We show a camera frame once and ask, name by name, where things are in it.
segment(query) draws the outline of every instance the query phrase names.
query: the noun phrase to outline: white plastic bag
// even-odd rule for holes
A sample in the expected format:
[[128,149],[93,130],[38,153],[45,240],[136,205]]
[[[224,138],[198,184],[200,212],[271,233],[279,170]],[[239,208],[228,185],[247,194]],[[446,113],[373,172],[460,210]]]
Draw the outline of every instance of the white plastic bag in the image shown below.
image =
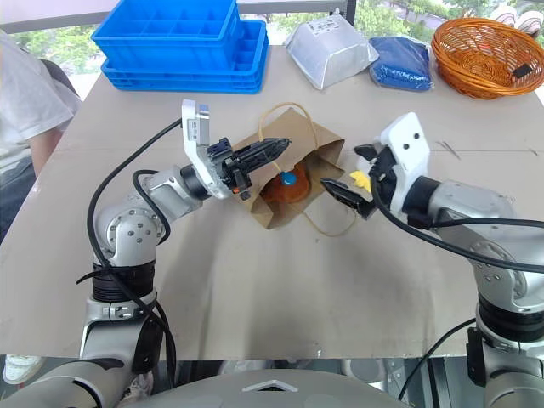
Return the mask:
[[318,89],[363,71],[378,57],[368,40],[339,14],[299,25],[286,47]]

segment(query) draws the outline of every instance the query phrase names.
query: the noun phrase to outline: black cable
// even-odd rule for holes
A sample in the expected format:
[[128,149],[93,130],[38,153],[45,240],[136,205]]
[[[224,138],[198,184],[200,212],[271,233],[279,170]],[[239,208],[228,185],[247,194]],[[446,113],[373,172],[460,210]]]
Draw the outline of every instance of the black cable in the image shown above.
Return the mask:
[[[130,300],[135,302],[144,311],[146,315],[148,315],[150,318],[154,319],[157,322],[159,327],[164,332],[167,345],[170,343],[171,345],[174,346],[173,351],[171,351],[170,358],[172,358],[172,356],[175,356],[176,354],[175,342],[173,341],[172,332],[170,331],[168,324],[162,318],[157,316],[156,313],[153,310],[151,310],[151,308],[142,301],[142,299],[134,295],[134,293],[122,282],[122,280],[119,279],[119,277],[115,273],[110,274],[110,277],[127,298],[130,298]],[[158,302],[156,302],[155,307],[157,308],[157,310],[159,310],[159,313],[161,313],[162,307],[160,304],[158,304]],[[174,387],[174,381],[175,381],[174,377],[175,377],[175,372],[168,373],[168,382],[170,383],[171,388]]]
[[144,190],[144,187],[142,187],[142,184],[139,182],[139,176],[142,174],[156,174],[156,170],[137,170],[133,173],[133,185],[138,194],[142,196],[144,201],[147,203],[148,206],[151,207],[153,210],[153,213],[156,214],[156,216],[161,220],[162,225],[164,225],[164,236],[162,237],[161,241],[159,242],[159,245],[161,245],[164,241],[168,239],[170,236],[170,224],[168,223],[167,218],[162,213],[162,211],[159,209],[159,207],[151,200],[151,197],[147,194],[147,192]]
[[517,227],[543,228],[544,221],[518,218],[461,218],[451,221],[442,221],[431,224],[430,228],[456,227],[457,225],[487,224],[487,225],[511,225]]
[[141,155],[144,151],[146,151],[151,145],[153,145],[162,136],[164,136],[171,130],[175,129],[177,126],[180,126],[181,123],[182,123],[182,119],[178,119],[176,122],[166,126],[159,133],[157,133],[155,136],[153,136],[151,139],[145,142],[139,149],[137,149],[132,155],[130,155],[127,160],[125,160],[123,163],[117,166],[110,174],[108,174],[108,176],[104,179],[102,183],[100,183],[99,187],[94,192],[93,197],[91,198],[91,201],[88,204],[87,234],[88,234],[88,240],[90,241],[91,247],[93,248],[94,255],[100,261],[100,264],[102,266],[107,267],[110,265],[110,262],[106,259],[105,255],[102,253],[102,250],[100,249],[100,244],[99,244],[98,238],[96,237],[96,233],[94,231],[94,210],[96,209],[96,204],[98,203],[98,200],[100,196],[102,195],[102,192],[105,190],[107,185],[111,182],[111,180],[117,174],[119,174],[123,168],[125,168],[131,162],[133,162],[134,159],[136,159],[139,155]]
[[450,337],[453,333],[459,332],[463,327],[470,326],[470,325],[472,325],[474,323],[476,323],[476,319],[470,319],[470,320],[467,320],[467,321],[461,323],[460,325],[455,326],[453,329],[448,331],[444,336],[442,336],[439,339],[439,341],[436,342],[433,345],[433,347],[431,347],[431,349],[427,353],[425,353],[425,355],[422,357],[422,359],[417,362],[417,365],[411,371],[410,375],[406,378],[405,385],[400,390],[399,401],[402,401],[402,399],[404,398],[404,396],[406,394],[406,390],[410,386],[410,383],[411,383],[412,379],[414,378],[416,373],[422,368],[423,364],[425,364],[425,362],[429,359],[429,357],[431,355],[433,355],[433,353],[436,351],[436,349],[438,347],[440,347],[442,345],[442,343],[445,342],[448,339],[448,337]]
[[[145,191],[142,184],[139,182],[139,176],[143,174],[156,174],[156,170],[138,170],[133,173],[133,186],[140,194],[140,196],[144,199],[144,201],[147,203],[148,206],[150,206],[151,210],[157,215],[157,217],[161,220],[161,223],[164,225],[165,233],[162,237],[161,241],[159,242],[159,245],[161,245],[168,237],[170,236],[170,223],[168,222],[166,216],[161,211],[161,209],[151,200],[151,197],[147,194],[147,191]],[[161,316],[162,320],[164,321],[165,325],[168,327],[168,330],[170,328],[170,325],[168,324],[167,315],[164,312],[164,309],[162,306],[156,302],[156,309],[159,312],[159,315]],[[175,376],[176,376],[176,345],[175,343],[170,342],[168,339],[172,336],[172,333],[170,333],[170,336],[167,337],[166,341],[166,351],[167,351],[167,374],[168,379],[171,383],[171,387],[175,384]]]
[[[168,331],[170,332],[170,325],[168,324],[167,314],[164,312],[164,309],[158,302],[155,303],[155,307],[158,310],[162,320],[167,325]],[[168,340],[166,341],[167,374],[168,374],[168,381],[170,382],[170,387],[174,388],[176,383],[176,364],[178,361],[178,357],[176,356],[176,344],[173,342],[173,337],[171,332],[170,332],[170,338],[172,339],[171,342],[169,342]]]
[[[162,329],[162,331],[164,332],[164,335],[166,338],[166,348],[167,348],[167,367],[170,367],[168,369],[168,381],[170,382],[170,386],[172,388],[174,387],[174,382],[175,382],[176,350],[175,350],[175,342],[173,340],[173,335],[170,332],[170,328],[166,320],[166,314],[164,313],[164,310],[161,308],[161,305],[158,302],[156,302],[157,310],[159,311],[159,314],[161,315],[161,317],[159,317],[155,312],[153,312],[153,310],[147,304],[142,302],[142,300],[138,296],[136,296],[116,275],[116,267],[111,267],[110,261],[108,261],[108,259],[106,258],[102,250],[100,249],[99,240],[96,236],[96,231],[94,228],[94,212],[96,210],[96,205],[98,203],[100,196],[104,192],[107,185],[111,182],[111,180],[117,174],[119,174],[121,170],[123,170],[126,166],[128,166],[131,162],[133,162],[134,159],[136,159],[139,155],[141,155],[144,151],[146,151],[151,145],[153,145],[158,139],[160,139],[162,136],[164,136],[171,130],[175,129],[177,126],[181,127],[181,124],[182,124],[182,119],[178,119],[176,122],[173,122],[167,127],[165,127],[164,129],[162,129],[159,133],[157,133],[155,136],[153,136],[151,139],[145,142],[132,155],[130,155],[124,162],[122,162],[119,166],[117,166],[110,174],[108,174],[108,176],[102,181],[102,183],[100,183],[99,187],[94,192],[93,197],[91,198],[91,201],[89,202],[88,210],[87,210],[88,239],[90,241],[91,247],[93,248],[94,255],[99,260],[100,265],[102,266],[104,271],[107,271],[109,273],[109,277],[116,283],[117,287],[121,290],[121,292],[127,298],[135,302],[144,311],[144,313],[147,316],[154,319],[159,325],[159,327]],[[144,193],[144,195],[142,195],[142,198],[146,200],[146,197],[149,199],[147,194]],[[157,217],[159,217],[159,219],[161,219],[161,216],[164,217],[164,215],[160,211],[157,211],[157,210],[154,209],[154,211],[156,211]],[[164,242],[166,238],[168,237],[168,235],[170,234],[170,225],[168,224],[168,222],[166,223],[163,222],[163,224],[165,226],[165,235],[163,239],[161,240],[161,243]]]
[[517,262],[510,262],[510,261],[505,261],[505,260],[497,259],[497,258],[486,257],[476,252],[472,252],[464,248],[461,248],[460,246],[456,246],[448,242],[444,242],[439,238],[435,238],[431,235],[425,234],[421,232],[419,229],[413,228],[410,225],[405,224],[400,219],[396,218],[391,213],[391,211],[386,207],[386,205],[383,203],[382,197],[380,196],[377,190],[378,185],[380,185],[380,182],[378,180],[378,176],[376,175],[376,173],[371,172],[370,176],[371,176],[372,199],[374,200],[376,207],[385,216],[385,218],[387,218],[397,227],[402,229],[404,232],[407,232],[408,234],[413,235],[416,238],[419,238],[420,240],[426,241],[429,244],[433,244],[436,247],[445,249],[446,251],[449,251],[449,252],[456,253],[457,255],[461,255],[465,258],[472,259],[473,261],[477,261],[482,264],[496,266],[497,268],[521,270],[524,272],[535,272],[537,274],[544,274],[544,265],[536,265],[532,263],[517,263]]

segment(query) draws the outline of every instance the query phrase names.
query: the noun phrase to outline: window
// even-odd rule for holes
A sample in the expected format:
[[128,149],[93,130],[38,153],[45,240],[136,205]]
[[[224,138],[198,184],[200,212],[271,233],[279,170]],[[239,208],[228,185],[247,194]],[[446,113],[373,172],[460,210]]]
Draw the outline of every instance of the window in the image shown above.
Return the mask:
[[[489,17],[500,0],[357,0],[354,26],[367,37],[407,35],[425,43],[445,21],[462,16]],[[544,12],[544,3],[512,0],[518,15],[530,10]],[[268,23],[271,44],[281,44],[299,24],[326,16],[327,13],[259,14]],[[544,35],[536,39],[544,46]]]
[[90,38],[96,27],[97,25],[77,25],[20,32],[12,34],[11,37],[29,53],[60,66],[79,96],[85,99],[105,60],[105,56]]

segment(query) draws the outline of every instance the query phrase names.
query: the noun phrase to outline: yellow object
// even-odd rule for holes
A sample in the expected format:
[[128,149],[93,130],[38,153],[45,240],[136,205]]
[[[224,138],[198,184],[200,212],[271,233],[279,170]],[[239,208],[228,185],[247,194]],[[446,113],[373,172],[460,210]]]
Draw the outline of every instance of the yellow object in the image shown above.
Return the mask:
[[357,187],[365,189],[369,193],[371,192],[371,180],[366,177],[366,174],[357,170],[349,175],[354,180],[354,183]]

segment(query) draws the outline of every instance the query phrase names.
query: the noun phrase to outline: orange object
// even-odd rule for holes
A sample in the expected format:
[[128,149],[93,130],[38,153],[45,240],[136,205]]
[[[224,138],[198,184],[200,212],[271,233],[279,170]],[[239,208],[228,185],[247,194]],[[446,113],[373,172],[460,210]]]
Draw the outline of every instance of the orange object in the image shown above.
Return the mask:
[[434,33],[432,46],[439,74],[473,98],[526,94],[544,83],[542,47],[524,32],[494,20],[446,21]]
[[292,173],[297,176],[297,182],[292,185],[284,185],[281,176],[278,174],[272,178],[262,189],[261,196],[266,202],[287,202],[301,201],[309,194],[309,180],[306,174],[306,166],[299,162],[295,165]]

